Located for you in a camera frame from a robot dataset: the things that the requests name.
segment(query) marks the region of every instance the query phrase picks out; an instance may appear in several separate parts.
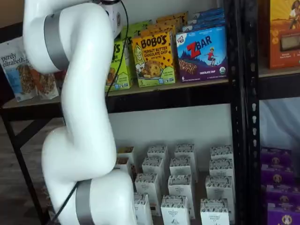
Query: white wall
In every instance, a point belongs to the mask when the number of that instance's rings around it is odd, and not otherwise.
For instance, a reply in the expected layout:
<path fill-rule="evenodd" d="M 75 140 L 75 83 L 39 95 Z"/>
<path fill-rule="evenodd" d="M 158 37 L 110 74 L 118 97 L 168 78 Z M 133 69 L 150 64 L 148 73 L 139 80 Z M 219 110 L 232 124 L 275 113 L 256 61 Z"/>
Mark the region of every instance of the white wall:
<path fill-rule="evenodd" d="M 165 143 L 171 152 L 177 143 L 194 143 L 200 170 L 208 170 L 210 147 L 232 144 L 230 106 L 188 108 L 110 114 L 117 146 L 135 146 L 140 163 L 147 146 Z"/>

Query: black cable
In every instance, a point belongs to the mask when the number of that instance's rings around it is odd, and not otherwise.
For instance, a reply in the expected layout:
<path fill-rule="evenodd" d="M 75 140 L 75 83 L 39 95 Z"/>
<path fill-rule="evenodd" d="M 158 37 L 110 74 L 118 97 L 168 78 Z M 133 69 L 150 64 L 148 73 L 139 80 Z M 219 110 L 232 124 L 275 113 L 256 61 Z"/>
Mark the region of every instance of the black cable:
<path fill-rule="evenodd" d="M 121 2 L 122 6 L 124 8 L 125 15 L 126 15 L 126 21 L 127 21 L 126 35 L 125 35 L 125 38 L 124 38 L 124 44 L 123 44 L 123 50 L 122 50 L 122 55 L 121 55 L 121 59 L 120 59 L 120 64 L 118 66 L 118 69 L 117 69 L 117 72 L 116 72 L 116 76 L 113 78 L 113 80 L 112 80 L 111 84 L 109 85 L 109 88 L 108 88 L 108 90 L 106 92 L 106 98 L 108 97 L 108 93 L 111 90 L 113 83 L 116 81 L 116 79 L 118 77 L 118 72 L 119 72 L 121 64 L 122 64 L 122 60 L 123 60 L 123 56 L 124 56 L 124 50 L 126 48 L 126 42 L 127 42 L 127 37 L 128 37 L 128 27 L 129 27 L 128 14 L 127 14 L 126 7 L 125 7 L 124 3 L 122 2 L 122 0 L 120 0 L 120 2 Z"/>

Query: bobo's peanut butter chocolate chip box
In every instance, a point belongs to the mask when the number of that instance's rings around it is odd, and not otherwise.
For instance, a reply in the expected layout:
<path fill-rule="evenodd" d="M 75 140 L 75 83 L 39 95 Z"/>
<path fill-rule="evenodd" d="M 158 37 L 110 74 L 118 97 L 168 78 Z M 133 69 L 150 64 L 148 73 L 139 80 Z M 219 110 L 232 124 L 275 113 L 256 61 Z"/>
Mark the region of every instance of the bobo's peanut butter chocolate chip box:
<path fill-rule="evenodd" d="M 133 38 L 132 49 L 139 87 L 175 83 L 172 32 Z"/>

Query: illustration on box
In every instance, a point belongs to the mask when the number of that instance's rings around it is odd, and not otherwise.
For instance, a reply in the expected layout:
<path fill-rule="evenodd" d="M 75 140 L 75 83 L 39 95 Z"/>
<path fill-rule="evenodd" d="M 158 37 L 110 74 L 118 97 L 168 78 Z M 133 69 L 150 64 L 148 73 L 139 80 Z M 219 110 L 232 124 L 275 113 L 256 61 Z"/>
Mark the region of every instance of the illustration on box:
<path fill-rule="evenodd" d="M 225 28 L 214 27 L 176 35 L 182 81 L 226 77 Z"/>

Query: white carton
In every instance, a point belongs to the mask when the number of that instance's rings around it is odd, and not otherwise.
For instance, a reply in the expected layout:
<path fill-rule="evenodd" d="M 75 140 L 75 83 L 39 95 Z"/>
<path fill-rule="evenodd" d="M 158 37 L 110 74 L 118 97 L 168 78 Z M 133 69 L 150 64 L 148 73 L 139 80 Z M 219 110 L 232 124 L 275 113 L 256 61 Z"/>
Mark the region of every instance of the white carton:
<path fill-rule="evenodd" d="M 218 158 L 210 160 L 211 176 L 229 176 L 232 177 L 233 200 L 235 202 L 235 182 L 233 160 L 230 158 Z"/>
<path fill-rule="evenodd" d="M 161 192 L 163 194 L 167 192 L 163 158 L 158 156 L 146 157 L 142 163 L 142 171 L 144 173 L 157 173 Z"/>
<path fill-rule="evenodd" d="M 161 211 L 165 225 L 190 225 L 186 196 L 164 195 Z"/>
<path fill-rule="evenodd" d="M 191 175 L 171 175 L 168 181 L 170 195 L 186 196 L 190 219 L 195 219 L 195 188 Z"/>
<path fill-rule="evenodd" d="M 155 145 L 150 146 L 147 151 L 148 157 L 158 156 L 163 158 L 164 160 L 164 170 L 165 170 L 165 178 L 168 179 L 170 176 L 170 156 L 168 152 L 168 147 L 166 145 Z"/>
<path fill-rule="evenodd" d="M 128 173 L 130 175 L 132 181 L 134 181 L 128 158 L 117 157 L 117 162 L 116 162 L 116 165 L 114 166 L 114 168 L 125 171 L 126 173 Z"/>
<path fill-rule="evenodd" d="M 229 225 L 228 208 L 224 200 L 201 199 L 203 225 Z"/>
<path fill-rule="evenodd" d="M 207 176 L 205 180 L 208 199 L 226 199 L 228 203 L 229 220 L 235 223 L 233 181 L 227 176 Z"/>
<path fill-rule="evenodd" d="M 153 225 L 148 194 L 134 194 L 137 225 Z"/>
<path fill-rule="evenodd" d="M 137 155 L 134 147 L 121 147 L 118 148 L 119 158 L 128 158 L 133 178 L 136 178 L 136 175 L 139 173 L 139 165 L 137 162 Z"/>
<path fill-rule="evenodd" d="M 191 175 L 194 181 L 190 157 L 180 156 L 172 158 L 170 162 L 170 172 L 171 175 Z"/>
<path fill-rule="evenodd" d="M 191 167 L 195 182 L 198 183 L 199 171 L 197 155 L 193 144 L 179 144 L 175 147 L 175 157 L 188 156 L 191 158 Z"/>
<path fill-rule="evenodd" d="M 156 173 L 139 173 L 135 179 L 135 187 L 138 193 L 148 194 L 152 215 L 161 216 L 158 175 Z"/>

